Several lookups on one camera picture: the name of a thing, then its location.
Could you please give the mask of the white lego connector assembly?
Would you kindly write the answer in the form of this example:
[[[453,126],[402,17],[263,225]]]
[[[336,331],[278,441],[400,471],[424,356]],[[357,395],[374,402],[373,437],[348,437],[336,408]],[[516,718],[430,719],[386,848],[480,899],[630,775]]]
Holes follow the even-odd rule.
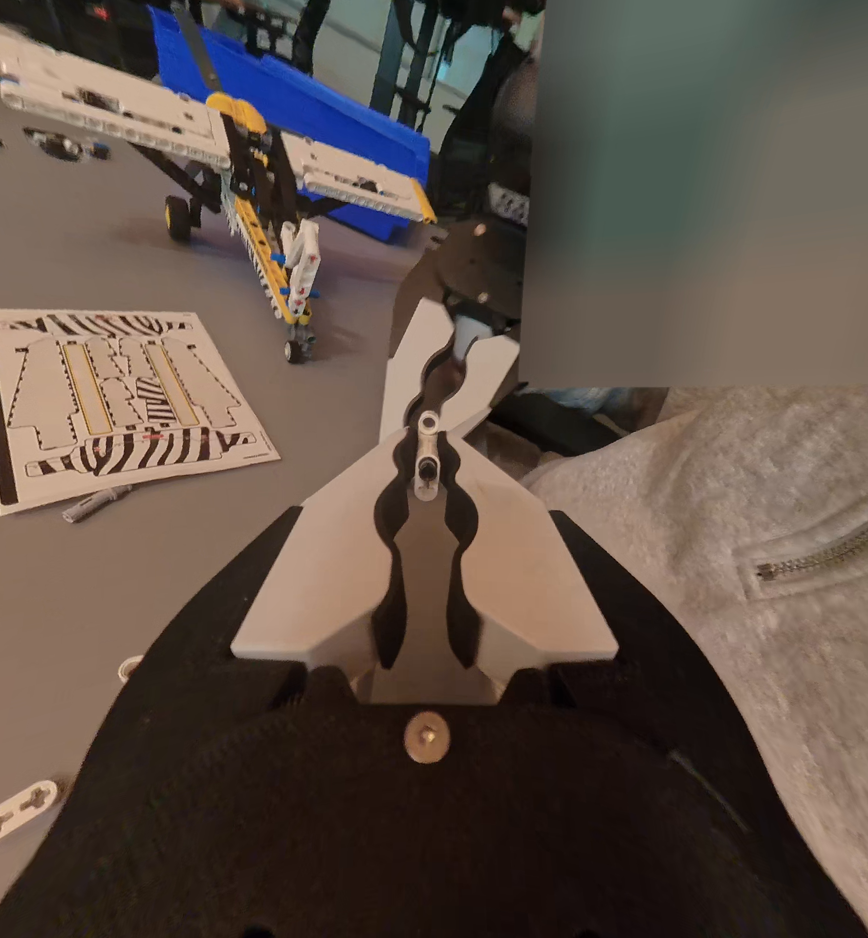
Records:
[[[440,416],[427,410],[417,424],[417,449],[413,476],[413,492],[421,502],[433,501],[440,487],[439,452]]]

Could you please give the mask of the light grey lego pin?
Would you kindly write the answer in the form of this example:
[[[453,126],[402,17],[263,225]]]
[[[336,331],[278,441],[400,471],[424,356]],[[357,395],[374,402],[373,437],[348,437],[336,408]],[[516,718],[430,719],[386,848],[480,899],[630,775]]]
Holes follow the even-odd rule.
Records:
[[[120,501],[134,488],[132,485],[121,485],[94,492],[63,510],[62,517],[65,522],[71,524],[83,522],[105,507]]]

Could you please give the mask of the light blue jeans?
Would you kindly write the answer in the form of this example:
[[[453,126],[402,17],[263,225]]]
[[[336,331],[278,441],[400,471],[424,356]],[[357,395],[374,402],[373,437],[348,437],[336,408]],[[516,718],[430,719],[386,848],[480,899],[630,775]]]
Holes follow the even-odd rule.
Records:
[[[569,409],[615,419],[615,415],[639,415],[652,409],[658,413],[669,391],[667,387],[592,387],[542,390],[539,394]]]

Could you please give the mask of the short white lego beam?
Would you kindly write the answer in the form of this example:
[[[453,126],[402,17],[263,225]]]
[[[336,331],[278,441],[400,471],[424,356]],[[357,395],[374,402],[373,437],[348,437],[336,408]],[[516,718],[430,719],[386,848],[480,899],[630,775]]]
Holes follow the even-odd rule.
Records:
[[[39,780],[0,803],[0,841],[51,810],[62,797],[56,780]]]

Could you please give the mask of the lego airplane model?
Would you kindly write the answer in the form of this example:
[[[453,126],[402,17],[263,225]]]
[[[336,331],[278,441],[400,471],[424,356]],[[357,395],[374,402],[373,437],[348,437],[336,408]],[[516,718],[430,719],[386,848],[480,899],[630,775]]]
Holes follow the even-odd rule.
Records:
[[[245,243],[276,317],[285,356],[309,361],[316,341],[313,282],[318,217],[347,205],[413,223],[437,217],[416,178],[268,123],[222,88],[198,26],[175,17],[209,95],[201,102],[159,84],[0,31],[0,98],[10,108],[127,143],[188,196],[166,200],[172,240],[188,243],[201,212],[225,212]]]

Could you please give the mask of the zebra sticker sheet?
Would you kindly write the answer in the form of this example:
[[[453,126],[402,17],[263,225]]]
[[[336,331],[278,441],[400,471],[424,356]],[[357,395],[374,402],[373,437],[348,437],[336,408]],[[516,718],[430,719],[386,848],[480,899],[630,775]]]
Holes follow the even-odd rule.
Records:
[[[0,309],[0,516],[280,459],[197,314]]]

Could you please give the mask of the grey zip sweatshirt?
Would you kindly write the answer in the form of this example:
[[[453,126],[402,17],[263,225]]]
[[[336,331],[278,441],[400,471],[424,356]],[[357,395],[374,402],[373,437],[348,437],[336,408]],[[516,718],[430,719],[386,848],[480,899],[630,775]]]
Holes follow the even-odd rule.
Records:
[[[522,483],[696,640],[868,927],[868,385],[676,389]]]

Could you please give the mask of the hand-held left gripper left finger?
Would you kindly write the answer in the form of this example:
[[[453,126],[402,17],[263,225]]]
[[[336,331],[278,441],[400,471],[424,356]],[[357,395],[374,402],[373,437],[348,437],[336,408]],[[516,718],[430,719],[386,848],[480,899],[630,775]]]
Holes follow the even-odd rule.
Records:
[[[400,429],[306,499],[230,646],[239,659],[393,667],[407,600],[395,537],[409,518],[417,432]]]

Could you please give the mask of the black standing desk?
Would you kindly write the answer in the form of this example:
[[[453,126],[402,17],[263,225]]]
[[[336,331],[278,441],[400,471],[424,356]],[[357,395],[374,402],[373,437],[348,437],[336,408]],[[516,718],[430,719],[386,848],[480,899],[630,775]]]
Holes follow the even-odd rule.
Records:
[[[438,41],[446,38],[449,25],[442,2],[389,2],[369,98],[372,111],[424,131],[442,60]]]

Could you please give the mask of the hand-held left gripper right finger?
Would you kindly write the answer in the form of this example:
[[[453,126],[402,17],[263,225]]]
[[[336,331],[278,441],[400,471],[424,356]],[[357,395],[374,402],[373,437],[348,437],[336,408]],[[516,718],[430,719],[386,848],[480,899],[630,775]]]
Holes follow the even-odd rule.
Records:
[[[439,434],[439,456],[459,663],[505,687],[521,670],[613,660],[617,640],[543,503],[454,433]]]

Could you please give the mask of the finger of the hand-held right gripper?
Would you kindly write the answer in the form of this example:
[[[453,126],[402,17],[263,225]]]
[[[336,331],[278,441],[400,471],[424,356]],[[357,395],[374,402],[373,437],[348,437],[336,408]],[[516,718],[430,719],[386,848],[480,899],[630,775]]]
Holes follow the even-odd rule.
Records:
[[[393,357],[386,363],[380,443],[411,424],[430,374],[451,355],[455,331],[454,321],[442,304],[427,298],[418,303]]]
[[[474,341],[464,360],[462,380],[440,406],[440,431],[464,438],[479,427],[519,356],[520,345],[510,336]]]

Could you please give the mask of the small dark lego parts cluster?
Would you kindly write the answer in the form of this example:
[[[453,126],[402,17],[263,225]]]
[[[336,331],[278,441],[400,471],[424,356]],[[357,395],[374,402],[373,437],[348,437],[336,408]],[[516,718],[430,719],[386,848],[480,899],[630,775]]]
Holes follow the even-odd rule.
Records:
[[[110,147],[99,142],[84,143],[63,133],[34,127],[23,127],[22,132],[28,143],[58,161],[109,161],[112,156]]]

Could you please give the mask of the black office chair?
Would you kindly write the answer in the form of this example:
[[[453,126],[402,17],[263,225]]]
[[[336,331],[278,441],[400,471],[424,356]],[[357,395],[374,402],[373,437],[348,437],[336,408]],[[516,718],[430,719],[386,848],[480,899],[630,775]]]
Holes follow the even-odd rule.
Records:
[[[538,59],[503,33],[432,159],[428,199],[438,217],[487,215],[492,195],[528,199]]]

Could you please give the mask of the blue plastic bin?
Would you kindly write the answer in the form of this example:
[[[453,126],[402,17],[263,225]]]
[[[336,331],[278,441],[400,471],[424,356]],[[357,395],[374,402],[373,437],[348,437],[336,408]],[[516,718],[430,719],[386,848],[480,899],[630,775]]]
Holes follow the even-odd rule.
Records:
[[[194,100],[205,100],[200,69],[172,13],[149,7],[162,84]],[[276,57],[256,58],[239,41],[201,29],[208,57],[226,94],[254,106],[269,124],[348,150],[394,171],[428,181],[428,138],[307,77]],[[335,221],[383,243],[393,243],[408,227],[404,219],[348,206]]]

